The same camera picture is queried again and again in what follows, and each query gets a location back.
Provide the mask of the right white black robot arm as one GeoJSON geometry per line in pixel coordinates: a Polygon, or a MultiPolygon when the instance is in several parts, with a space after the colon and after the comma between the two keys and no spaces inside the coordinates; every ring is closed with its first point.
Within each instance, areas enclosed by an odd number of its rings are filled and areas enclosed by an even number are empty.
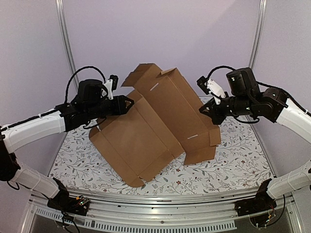
{"type": "MultiPolygon", "coordinates": [[[[252,123],[258,123],[264,117],[293,131],[307,142],[311,141],[311,114],[304,109],[287,91],[256,81],[251,68],[234,69],[229,67],[226,74],[232,95],[228,95],[211,75],[222,66],[216,67],[197,80],[197,85],[213,98],[200,107],[199,112],[211,118],[214,125],[220,125],[227,117],[251,116],[252,123]]],[[[301,167],[289,173],[264,181],[252,199],[251,207],[261,212],[274,200],[288,192],[299,190],[311,184],[311,163],[307,161],[301,167]]]]}

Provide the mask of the brown cardboard box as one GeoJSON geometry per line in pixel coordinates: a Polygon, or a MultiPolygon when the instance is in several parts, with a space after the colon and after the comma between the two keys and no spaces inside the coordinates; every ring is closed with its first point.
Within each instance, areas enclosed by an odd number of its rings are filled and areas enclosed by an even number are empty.
{"type": "Polygon", "coordinates": [[[143,186],[181,154],[185,165],[215,157],[220,128],[199,112],[202,102],[178,69],[140,64],[122,85],[133,88],[134,105],[99,120],[89,139],[128,186],[143,186]]]}

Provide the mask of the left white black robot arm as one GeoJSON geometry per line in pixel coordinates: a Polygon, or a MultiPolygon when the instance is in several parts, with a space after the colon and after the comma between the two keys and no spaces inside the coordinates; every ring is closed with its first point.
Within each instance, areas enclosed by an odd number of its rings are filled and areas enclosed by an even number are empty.
{"type": "Polygon", "coordinates": [[[71,102],[66,101],[42,114],[2,126],[0,128],[1,181],[21,184],[52,199],[62,211],[69,210],[72,207],[72,200],[64,194],[67,193],[66,188],[59,181],[18,163],[15,152],[47,136],[88,125],[93,119],[106,119],[107,116],[126,114],[135,102],[124,95],[113,95],[117,82],[116,76],[111,76],[105,83],[95,79],[81,81],[78,93],[71,102]]]}

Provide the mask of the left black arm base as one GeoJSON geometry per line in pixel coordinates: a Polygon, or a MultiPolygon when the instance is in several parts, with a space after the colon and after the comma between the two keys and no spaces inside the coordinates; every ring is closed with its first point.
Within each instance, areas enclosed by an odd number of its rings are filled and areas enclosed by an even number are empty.
{"type": "Polygon", "coordinates": [[[86,216],[90,199],[83,195],[70,197],[66,187],[56,178],[53,180],[57,183],[59,192],[54,198],[49,198],[47,206],[66,213],[86,216]]]}

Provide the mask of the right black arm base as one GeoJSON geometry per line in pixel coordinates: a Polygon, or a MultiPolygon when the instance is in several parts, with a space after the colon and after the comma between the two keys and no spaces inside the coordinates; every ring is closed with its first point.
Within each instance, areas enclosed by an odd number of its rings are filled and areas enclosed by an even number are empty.
{"type": "Polygon", "coordinates": [[[270,210],[276,207],[276,201],[267,194],[267,187],[272,179],[265,180],[257,190],[255,196],[235,202],[235,211],[238,216],[245,216],[270,210]]]}

